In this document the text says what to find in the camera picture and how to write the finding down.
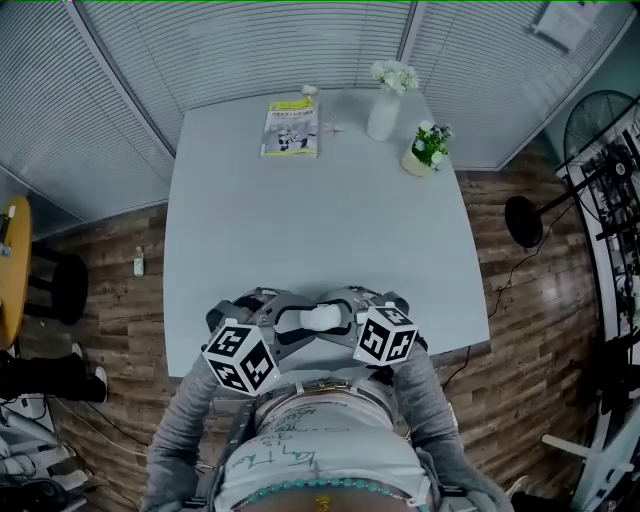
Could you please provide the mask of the white ceramic vase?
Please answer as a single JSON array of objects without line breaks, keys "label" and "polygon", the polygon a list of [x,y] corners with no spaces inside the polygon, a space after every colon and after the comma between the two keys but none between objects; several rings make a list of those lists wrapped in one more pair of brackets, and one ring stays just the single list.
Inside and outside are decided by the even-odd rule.
[{"label": "white ceramic vase", "polygon": [[400,112],[400,97],[393,92],[381,91],[375,99],[367,123],[368,136],[377,142],[387,141],[395,128]]}]

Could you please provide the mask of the potted white-flower plant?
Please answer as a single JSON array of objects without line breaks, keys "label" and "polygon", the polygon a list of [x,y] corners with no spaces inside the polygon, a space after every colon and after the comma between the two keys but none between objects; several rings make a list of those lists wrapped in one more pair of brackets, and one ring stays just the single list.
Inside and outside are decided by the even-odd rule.
[{"label": "potted white-flower plant", "polygon": [[437,172],[438,166],[449,154],[447,143],[452,137],[453,132],[449,126],[422,121],[402,157],[402,167],[418,177],[431,171]]}]

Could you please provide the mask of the white paper notice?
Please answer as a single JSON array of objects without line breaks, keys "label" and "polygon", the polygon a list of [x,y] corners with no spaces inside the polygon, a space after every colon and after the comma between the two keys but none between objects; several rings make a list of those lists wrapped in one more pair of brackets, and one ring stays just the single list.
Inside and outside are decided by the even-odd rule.
[{"label": "white paper notice", "polygon": [[574,51],[603,8],[594,1],[549,2],[531,26],[535,35],[546,37],[567,52]]}]

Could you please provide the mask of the person's white printed top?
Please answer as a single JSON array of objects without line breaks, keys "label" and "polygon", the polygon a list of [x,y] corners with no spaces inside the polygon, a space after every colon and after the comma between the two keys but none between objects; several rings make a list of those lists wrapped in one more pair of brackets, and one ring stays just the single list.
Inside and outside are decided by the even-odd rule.
[{"label": "person's white printed top", "polygon": [[338,438],[256,434],[225,463],[214,505],[231,512],[249,498],[307,485],[342,488],[345,480],[370,493],[387,488],[409,506],[429,501],[431,481],[411,445],[394,430],[367,430]]}]

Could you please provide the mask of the snakeskin pattern belt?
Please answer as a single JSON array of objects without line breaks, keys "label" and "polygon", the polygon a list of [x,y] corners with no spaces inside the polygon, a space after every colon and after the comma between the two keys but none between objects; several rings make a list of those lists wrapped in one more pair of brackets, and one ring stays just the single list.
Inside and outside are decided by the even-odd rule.
[{"label": "snakeskin pattern belt", "polygon": [[311,393],[347,392],[355,394],[362,390],[365,392],[377,392],[385,386],[373,379],[359,378],[355,380],[320,379],[295,384],[285,384],[282,387],[267,391],[259,399],[263,402],[285,396],[297,396]]}]

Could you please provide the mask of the yellow round table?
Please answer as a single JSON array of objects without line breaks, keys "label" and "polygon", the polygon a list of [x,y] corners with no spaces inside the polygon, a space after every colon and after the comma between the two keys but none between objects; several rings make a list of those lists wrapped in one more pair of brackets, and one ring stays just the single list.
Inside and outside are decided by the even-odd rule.
[{"label": "yellow round table", "polygon": [[0,350],[15,342],[24,316],[30,275],[32,213],[25,196],[15,196],[6,204],[8,225],[0,241]]}]

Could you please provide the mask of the green yellow cover book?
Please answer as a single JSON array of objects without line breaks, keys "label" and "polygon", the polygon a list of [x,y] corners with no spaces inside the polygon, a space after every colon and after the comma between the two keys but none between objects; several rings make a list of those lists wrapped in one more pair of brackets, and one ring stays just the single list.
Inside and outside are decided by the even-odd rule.
[{"label": "green yellow cover book", "polygon": [[261,138],[260,155],[316,157],[318,111],[310,97],[271,101]]}]

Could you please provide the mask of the black stool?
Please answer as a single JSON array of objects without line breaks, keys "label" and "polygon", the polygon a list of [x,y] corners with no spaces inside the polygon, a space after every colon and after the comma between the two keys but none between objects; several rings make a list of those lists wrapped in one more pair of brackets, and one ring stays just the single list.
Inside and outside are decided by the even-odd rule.
[{"label": "black stool", "polygon": [[31,255],[54,264],[50,279],[34,275],[28,277],[27,286],[49,293],[49,305],[26,302],[23,313],[37,318],[53,319],[71,326],[84,313],[88,296],[88,271],[76,254],[65,254],[40,242],[31,244]]}]

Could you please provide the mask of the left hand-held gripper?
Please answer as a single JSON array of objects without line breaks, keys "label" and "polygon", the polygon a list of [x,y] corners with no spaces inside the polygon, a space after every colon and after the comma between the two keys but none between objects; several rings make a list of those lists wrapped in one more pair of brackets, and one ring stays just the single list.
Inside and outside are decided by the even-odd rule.
[{"label": "left hand-held gripper", "polygon": [[[310,311],[317,304],[290,292],[254,289],[233,302],[223,300],[206,315],[211,336],[202,357],[219,384],[230,391],[256,397],[280,380],[276,360],[313,342],[317,333],[298,328],[274,332],[273,321],[288,311]],[[272,352],[268,342],[273,339]]]}]

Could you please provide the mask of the black office chair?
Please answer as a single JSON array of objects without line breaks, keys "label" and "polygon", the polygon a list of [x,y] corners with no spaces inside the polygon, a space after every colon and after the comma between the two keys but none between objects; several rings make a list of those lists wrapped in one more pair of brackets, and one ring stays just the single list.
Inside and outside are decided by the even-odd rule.
[{"label": "black office chair", "polygon": [[606,341],[596,357],[600,413],[625,409],[629,394],[640,389],[640,364],[629,359],[629,351],[640,342],[640,330]]}]

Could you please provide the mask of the person's right forearm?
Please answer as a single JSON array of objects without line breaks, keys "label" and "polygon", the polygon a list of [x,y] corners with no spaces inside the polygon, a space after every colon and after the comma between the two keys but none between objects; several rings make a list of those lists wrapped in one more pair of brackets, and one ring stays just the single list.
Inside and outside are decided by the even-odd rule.
[{"label": "person's right forearm", "polygon": [[394,390],[414,447],[453,452],[462,448],[458,428],[428,353],[420,346],[396,367]]}]

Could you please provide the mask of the white desk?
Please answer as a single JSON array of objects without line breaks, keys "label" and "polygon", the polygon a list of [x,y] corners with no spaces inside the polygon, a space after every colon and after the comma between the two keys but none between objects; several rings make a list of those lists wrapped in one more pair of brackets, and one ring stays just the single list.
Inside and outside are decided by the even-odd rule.
[{"label": "white desk", "polygon": [[582,472],[573,493],[575,512],[595,512],[626,474],[635,470],[634,453],[640,442],[640,397],[623,415],[621,426],[613,427],[614,411],[598,411],[595,430],[588,445],[580,445],[545,434],[541,441],[565,453],[577,456]]}]

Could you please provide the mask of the person's pale trousers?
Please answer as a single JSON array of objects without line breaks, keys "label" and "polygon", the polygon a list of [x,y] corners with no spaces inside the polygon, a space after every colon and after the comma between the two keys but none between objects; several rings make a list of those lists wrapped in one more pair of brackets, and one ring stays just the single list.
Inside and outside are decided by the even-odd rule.
[{"label": "person's pale trousers", "polygon": [[311,393],[260,400],[254,419],[256,433],[338,438],[367,430],[391,432],[397,405],[393,390],[384,386],[377,392]]}]

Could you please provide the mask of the small white case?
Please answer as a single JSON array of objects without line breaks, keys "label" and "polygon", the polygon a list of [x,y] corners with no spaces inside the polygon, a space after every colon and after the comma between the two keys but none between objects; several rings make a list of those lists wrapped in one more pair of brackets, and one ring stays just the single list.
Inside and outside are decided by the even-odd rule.
[{"label": "small white case", "polygon": [[313,309],[301,310],[299,322],[302,328],[312,332],[327,332],[347,325],[339,304],[318,304]]}]

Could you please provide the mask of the white flower bouquet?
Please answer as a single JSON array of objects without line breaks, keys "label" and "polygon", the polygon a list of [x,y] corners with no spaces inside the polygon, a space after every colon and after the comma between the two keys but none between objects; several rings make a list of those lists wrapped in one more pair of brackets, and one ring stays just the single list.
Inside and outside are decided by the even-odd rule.
[{"label": "white flower bouquet", "polygon": [[415,69],[399,61],[376,61],[372,64],[370,73],[386,91],[398,96],[419,88],[419,78]]}]

